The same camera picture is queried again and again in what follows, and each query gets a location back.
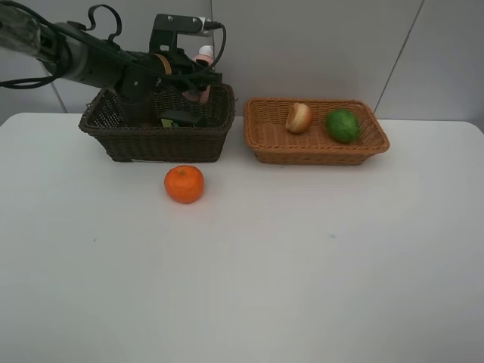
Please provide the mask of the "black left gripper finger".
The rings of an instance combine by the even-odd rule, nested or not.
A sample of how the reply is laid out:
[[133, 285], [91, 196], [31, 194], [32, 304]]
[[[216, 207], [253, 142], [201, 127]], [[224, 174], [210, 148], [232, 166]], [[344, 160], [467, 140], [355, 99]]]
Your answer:
[[206, 91], [211, 85], [222, 83], [222, 74], [217, 72], [203, 73], [188, 80], [188, 86], [193, 91]]

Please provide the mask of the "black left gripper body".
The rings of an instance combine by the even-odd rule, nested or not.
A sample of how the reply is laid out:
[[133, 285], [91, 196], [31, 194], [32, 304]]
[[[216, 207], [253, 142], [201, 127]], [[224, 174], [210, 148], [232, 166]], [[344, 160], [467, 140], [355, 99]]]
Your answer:
[[142, 53], [130, 51], [132, 57], [113, 86], [113, 91], [128, 101], [169, 89], [182, 94], [189, 89], [188, 75], [197, 69], [183, 52]]

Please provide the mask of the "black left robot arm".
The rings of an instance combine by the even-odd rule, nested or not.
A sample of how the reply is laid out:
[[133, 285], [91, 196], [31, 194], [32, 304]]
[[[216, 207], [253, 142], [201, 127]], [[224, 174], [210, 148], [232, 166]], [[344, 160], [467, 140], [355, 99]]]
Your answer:
[[51, 23], [14, 1], [1, 3], [1, 46], [40, 61], [48, 75], [14, 79], [1, 83], [3, 88], [34, 89], [57, 79], [67, 79], [95, 88], [109, 89], [127, 104], [140, 104], [162, 88], [179, 94], [204, 92], [219, 84], [222, 74], [213, 61], [192, 60], [178, 46], [178, 36], [209, 36], [226, 28], [205, 17], [158, 14], [155, 17], [147, 52], [126, 51], [115, 41], [123, 31], [118, 12], [105, 6], [116, 21], [116, 29], [106, 39], [94, 37], [95, 11], [88, 10], [88, 26], [68, 21]]

